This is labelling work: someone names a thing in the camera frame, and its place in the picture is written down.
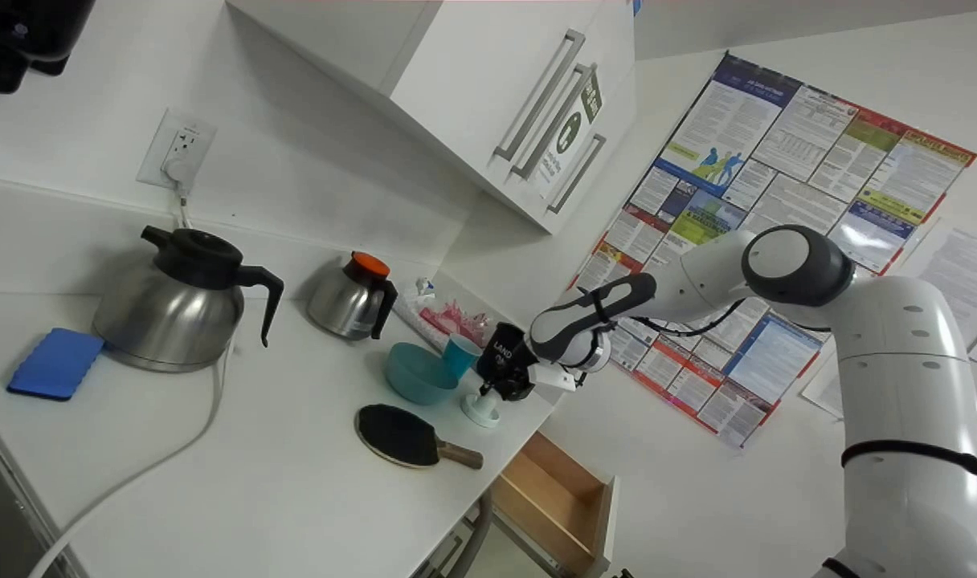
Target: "electric kettle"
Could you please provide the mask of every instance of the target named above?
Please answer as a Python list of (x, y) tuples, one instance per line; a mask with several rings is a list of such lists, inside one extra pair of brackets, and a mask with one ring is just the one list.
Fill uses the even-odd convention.
[(389, 267), (363, 249), (347, 267), (326, 267), (304, 301), (304, 313), (344, 339), (379, 336), (394, 301)]
[(132, 267), (98, 298), (92, 331), (106, 352), (153, 372), (190, 372), (214, 364), (242, 319), (239, 286), (268, 286), (261, 339), (283, 294), (283, 281), (265, 267), (242, 267), (242, 249), (196, 228), (143, 228), (158, 244), (150, 264)]

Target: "drawer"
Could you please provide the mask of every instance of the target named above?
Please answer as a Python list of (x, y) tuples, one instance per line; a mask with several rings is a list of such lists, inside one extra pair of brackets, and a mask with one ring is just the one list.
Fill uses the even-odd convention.
[(545, 437), (531, 437), (491, 485), (497, 517), (550, 557), (555, 575), (602, 575), (609, 557), (617, 485)]

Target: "white cabinet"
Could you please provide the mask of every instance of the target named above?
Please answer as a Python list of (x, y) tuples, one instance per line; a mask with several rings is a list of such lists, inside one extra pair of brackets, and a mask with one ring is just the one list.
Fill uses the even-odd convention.
[(555, 231), (634, 118), (629, 0), (230, 0)]

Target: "black paddle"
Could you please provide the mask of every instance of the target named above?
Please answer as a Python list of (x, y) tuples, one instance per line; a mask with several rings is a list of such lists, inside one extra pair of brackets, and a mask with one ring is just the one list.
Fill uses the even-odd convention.
[(432, 469), (439, 460), (483, 469), (483, 453), (436, 440), (435, 428), (417, 415), (393, 404), (367, 404), (358, 410), (361, 440), (382, 460)]

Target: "cup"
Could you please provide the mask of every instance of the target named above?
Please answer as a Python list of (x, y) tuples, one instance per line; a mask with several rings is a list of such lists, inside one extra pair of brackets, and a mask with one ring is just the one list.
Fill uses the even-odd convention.
[(483, 347), (472, 342), (464, 334), (449, 334), (449, 342), (443, 350), (443, 366), (449, 370), (449, 374), (460, 381), (465, 370), (472, 370), (483, 355)]

